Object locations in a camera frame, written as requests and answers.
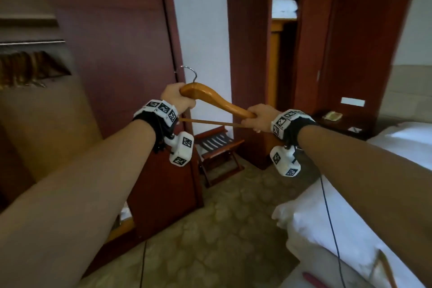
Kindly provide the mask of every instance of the hand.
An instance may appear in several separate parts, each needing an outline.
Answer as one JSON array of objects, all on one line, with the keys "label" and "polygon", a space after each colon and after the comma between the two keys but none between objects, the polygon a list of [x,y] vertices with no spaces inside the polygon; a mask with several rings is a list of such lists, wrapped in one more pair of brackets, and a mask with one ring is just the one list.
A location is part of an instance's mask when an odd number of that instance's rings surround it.
[{"label": "hand", "polygon": [[272,132],[271,122],[281,113],[270,105],[258,104],[248,108],[248,111],[255,113],[256,118],[244,119],[241,123],[248,127],[253,128],[255,132]]},{"label": "hand", "polygon": [[194,108],[197,104],[196,100],[183,97],[180,94],[180,88],[184,85],[185,83],[183,82],[169,84],[161,95],[162,100],[165,100],[176,107],[178,114],[183,113],[188,108]]}]

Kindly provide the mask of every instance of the metal hook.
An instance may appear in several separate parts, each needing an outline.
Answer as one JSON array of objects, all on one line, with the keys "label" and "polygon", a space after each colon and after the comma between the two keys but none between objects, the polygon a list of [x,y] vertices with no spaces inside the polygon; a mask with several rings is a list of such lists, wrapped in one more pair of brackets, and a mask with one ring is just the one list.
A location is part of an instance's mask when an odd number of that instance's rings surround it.
[{"label": "metal hook", "polygon": [[192,83],[194,83],[195,80],[198,78],[198,73],[195,72],[195,70],[194,70],[193,68],[189,67],[189,66],[184,66],[184,65],[182,65],[182,66],[180,66],[180,67],[188,68],[188,69],[190,69],[193,73],[195,73],[195,78],[194,78],[193,81],[192,81]]}]

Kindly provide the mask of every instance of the floor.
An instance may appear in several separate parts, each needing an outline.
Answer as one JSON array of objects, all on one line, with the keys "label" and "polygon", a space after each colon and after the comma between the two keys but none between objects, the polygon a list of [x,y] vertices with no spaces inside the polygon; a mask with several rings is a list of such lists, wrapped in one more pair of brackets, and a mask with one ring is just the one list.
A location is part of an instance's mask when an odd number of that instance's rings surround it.
[{"label": "floor", "polygon": [[278,287],[298,260],[271,214],[319,176],[304,154],[298,159],[302,169],[295,178],[240,159],[245,170],[204,190],[204,208],[84,278],[79,288],[139,288],[141,274],[146,288]]}]

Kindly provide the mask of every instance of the closet rod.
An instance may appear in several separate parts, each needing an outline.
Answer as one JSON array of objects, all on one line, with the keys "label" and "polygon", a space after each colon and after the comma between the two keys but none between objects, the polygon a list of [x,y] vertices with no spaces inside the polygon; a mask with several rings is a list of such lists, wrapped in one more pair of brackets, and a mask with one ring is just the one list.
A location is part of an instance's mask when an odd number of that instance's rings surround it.
[{"label": "closet rod", "polygon": [[64,43],[64,40],[46,40],[46,41],[17,41],[17,42],[7,42],[1,43],[0,45],[43,45],[46,43]]}]

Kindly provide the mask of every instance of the hanger on bed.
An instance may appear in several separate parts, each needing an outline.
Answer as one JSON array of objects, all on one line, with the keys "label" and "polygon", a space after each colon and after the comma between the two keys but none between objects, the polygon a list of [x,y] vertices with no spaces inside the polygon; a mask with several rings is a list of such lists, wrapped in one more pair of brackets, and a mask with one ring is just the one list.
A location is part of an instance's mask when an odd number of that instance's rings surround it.
[{"label": "hanger on bed", "polygon": [[[195,82],[198,74],[188,66],[182,66],[183,68],[188,68],[195,73],[195,78],[192,83],[188,83],[184,85],[180,89],[180,94],[184,97],[199,99],[209,103],[213,106],[216,106],[222,110],[225,110],[232,115],[241,117],[242,119],[253,119],[256,117],[255,113],[252,113],[248,110],[245,110],[241,107],[238,107],[234,104],[223,99],[216,91],[212,88],[206,86],[205,84]],[[185,122],[197,122],[197,123],[208,123],[208,124],[220,124],[226,126],[235,126],[235,127],[244,127],[241,124],[237,123],[225,123],[225,122],[214,122],[214,121],[203,121],[203,120],[194,120],[194,119],[183,119]]]}]

